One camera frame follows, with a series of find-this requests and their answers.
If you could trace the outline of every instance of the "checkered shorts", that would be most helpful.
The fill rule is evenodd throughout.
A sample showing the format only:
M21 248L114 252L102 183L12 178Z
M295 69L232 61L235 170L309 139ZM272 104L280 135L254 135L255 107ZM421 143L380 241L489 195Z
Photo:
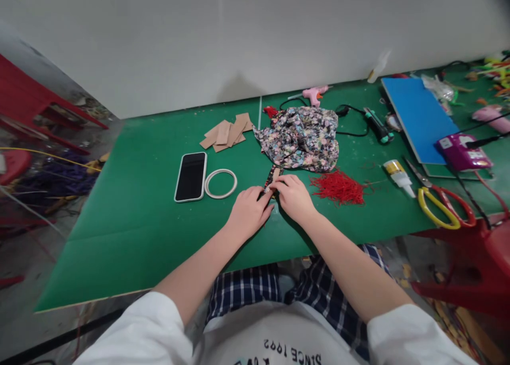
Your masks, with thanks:
M375 246L358 247L391 276ZM301 272L299 281L285 295L280 292L276 264L219 275L212 286L206 324L215 317L263 300L286 304L300 301L322 314L346 343L369 361L367 325L344 297L323 258L314 255L310 260L311 266Z

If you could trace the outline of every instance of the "blue board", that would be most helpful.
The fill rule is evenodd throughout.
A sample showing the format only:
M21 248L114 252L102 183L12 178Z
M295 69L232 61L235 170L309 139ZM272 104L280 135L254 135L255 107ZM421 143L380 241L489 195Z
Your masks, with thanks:
M421 79L383 78L382 85L418 161L446 165L434 144L459 131Z

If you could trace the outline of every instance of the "floral print cloth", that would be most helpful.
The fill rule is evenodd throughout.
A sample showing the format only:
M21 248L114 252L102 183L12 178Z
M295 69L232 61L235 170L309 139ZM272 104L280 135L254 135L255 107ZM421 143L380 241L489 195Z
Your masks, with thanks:
M257 130L255 138L274 164L283 168L302 167L323 173L338 160L335 140L338 116L315 107L290 107L271 119L271 127Z

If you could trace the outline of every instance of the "smartphone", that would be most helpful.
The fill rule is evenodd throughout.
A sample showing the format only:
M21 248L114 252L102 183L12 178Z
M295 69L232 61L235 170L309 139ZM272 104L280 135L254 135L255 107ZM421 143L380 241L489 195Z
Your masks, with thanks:
M174 200L177 203L203 198L203 183L206 180L207 154L195 152L182 156L177 178Z

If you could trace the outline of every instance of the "white glue bottle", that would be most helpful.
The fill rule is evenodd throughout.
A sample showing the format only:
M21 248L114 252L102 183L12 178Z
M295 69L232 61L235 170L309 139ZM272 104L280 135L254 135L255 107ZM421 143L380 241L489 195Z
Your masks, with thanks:
M405 172L402 165L396 159L392 159L383 164L384 168L390 174L393 181L400 187L405 190L409 194L411 198L416 198L413 189L411 188L411 179Z

